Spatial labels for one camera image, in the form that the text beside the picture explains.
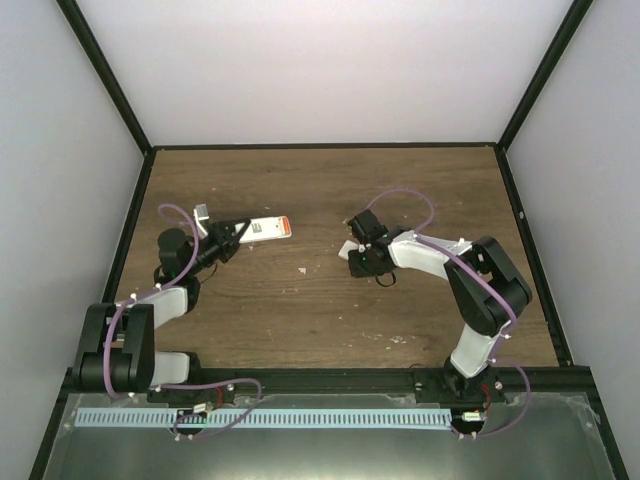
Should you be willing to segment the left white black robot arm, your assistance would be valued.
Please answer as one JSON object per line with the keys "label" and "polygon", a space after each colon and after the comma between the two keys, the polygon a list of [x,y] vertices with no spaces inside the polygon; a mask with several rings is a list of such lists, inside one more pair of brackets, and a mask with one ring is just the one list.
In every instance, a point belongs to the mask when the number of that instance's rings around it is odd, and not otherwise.
{"label": "left white black robot arm", "polygon": [[160,265],[151,291],[88,307],[72,367],[77,390],[116,397],[169,385],[170,393],[184,404],[203,395],[205,381],[192,371],[195,357],[158,351],[155,330],[194,309],[201,287],[197,275],[232,258],[251,221],[196,220],[192,225],[193,235],[180,228],[159,235]]}

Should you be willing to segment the white remote control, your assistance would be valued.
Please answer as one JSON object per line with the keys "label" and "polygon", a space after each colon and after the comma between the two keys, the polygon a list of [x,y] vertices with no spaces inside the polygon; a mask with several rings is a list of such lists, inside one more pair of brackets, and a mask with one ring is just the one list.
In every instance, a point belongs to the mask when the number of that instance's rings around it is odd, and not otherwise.
{"label": "white remote control", "polygon": [[250,227],[240,240],[241,244],[286,239],[282,228],[282,216],[262,217],[250,220]]}

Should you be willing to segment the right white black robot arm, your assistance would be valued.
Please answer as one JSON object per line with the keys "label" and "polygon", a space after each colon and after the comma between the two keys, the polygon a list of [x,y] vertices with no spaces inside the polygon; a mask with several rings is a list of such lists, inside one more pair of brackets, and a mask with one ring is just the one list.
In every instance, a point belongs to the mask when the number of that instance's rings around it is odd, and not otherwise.
{"label": "right white black robot arm", "polygon": [[367,209],[347,222],[353,239],[339,251],[354,278],[416,270],[448,282],[464,327],[447,357],[442,381],[447,396],[458,403],[479,390],[498,346],[533,299],[532,290],[499,242],[484,236],[475,242],[444,240],[415,230],[381,224]]}

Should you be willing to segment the white battery cover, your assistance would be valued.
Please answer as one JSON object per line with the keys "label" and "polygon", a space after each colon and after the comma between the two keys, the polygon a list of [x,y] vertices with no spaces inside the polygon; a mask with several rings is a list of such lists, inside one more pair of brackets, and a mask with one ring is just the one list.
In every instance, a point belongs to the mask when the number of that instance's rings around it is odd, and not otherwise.
{"label": "white battery cover", "polygon": [[349,253],[351,251],[358,250],[358,249],[359,249],[358,243],[353,242],[351,240],[346,240],[344,244],[341,246],[338,252],[338,256],[343,260],[347,260],[349,258]]}

